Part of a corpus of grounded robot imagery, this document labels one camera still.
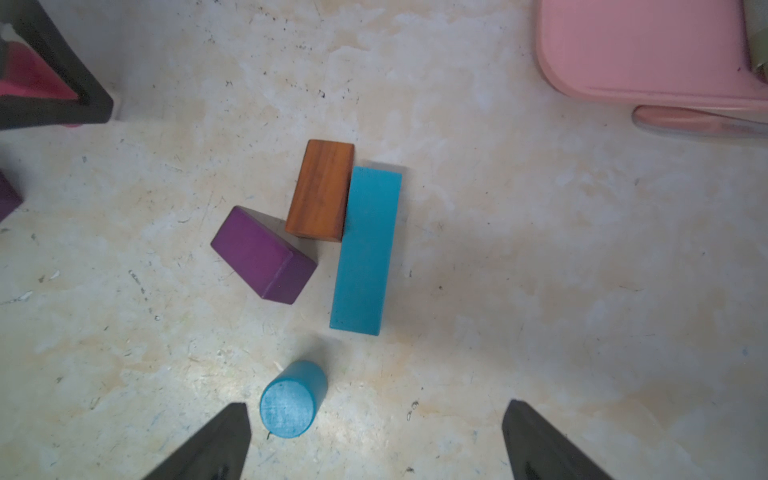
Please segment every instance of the red object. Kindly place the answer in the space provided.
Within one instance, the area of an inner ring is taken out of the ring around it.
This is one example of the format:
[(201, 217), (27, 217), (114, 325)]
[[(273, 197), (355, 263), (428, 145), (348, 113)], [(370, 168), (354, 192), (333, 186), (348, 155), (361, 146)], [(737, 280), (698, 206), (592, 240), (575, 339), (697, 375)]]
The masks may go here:
[(8, 56), (0, 95), (77, 100), (74, 93), (34, 50), (18, 41), (8, 42)]

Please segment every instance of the wooden block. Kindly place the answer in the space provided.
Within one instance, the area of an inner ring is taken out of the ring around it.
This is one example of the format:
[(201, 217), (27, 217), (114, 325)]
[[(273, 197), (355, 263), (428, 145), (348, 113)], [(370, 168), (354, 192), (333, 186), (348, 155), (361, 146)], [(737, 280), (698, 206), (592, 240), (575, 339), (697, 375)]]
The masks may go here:
[(297, 237), (341, 241), (354, 156), (352, 144), (325, 140), (310, 140), (306, 144), (286, 232)]
[(331, 328), (379, 335), (402, 175), (355, 167)]
[(11, 214), (16, 207), (22, 204), (22, 198), (13, 189), (13, 186), (0, 173), (0, 222)]
[(261, 298), (289, 305), (317, 267), (242, 207), (232, 209), (210, 245)]

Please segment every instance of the black frame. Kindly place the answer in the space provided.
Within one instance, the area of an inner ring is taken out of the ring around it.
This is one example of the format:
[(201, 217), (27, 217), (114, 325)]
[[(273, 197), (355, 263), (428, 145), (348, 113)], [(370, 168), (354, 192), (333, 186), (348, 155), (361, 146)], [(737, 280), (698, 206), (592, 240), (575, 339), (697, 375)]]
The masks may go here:
[(38, 0), (0, 0), (0, 22), (13, 25), (18, 36), (78, 95), (77, 100), (0, 96), (0, 130), (109, 121), (112, 97), (69, 48)]

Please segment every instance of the brown block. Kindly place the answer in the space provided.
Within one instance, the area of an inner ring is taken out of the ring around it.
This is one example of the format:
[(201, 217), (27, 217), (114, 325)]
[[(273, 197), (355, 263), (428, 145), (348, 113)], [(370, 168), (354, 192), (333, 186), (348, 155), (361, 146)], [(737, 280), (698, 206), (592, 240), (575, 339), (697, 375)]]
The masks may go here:
[(306, 144), (286, 232), (297, 237), (341, 241), (354, 156), (352, 144), (325, 140), (310, 140)]

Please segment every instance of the teal rectangular block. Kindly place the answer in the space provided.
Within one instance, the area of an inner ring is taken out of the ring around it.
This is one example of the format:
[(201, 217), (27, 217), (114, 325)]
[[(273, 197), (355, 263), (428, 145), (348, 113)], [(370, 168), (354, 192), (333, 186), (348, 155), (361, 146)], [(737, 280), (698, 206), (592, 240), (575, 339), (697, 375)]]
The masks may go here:
[(333, 329), (379, 335), (401, 183), (401, 174), (353, 169), (333, 294)]

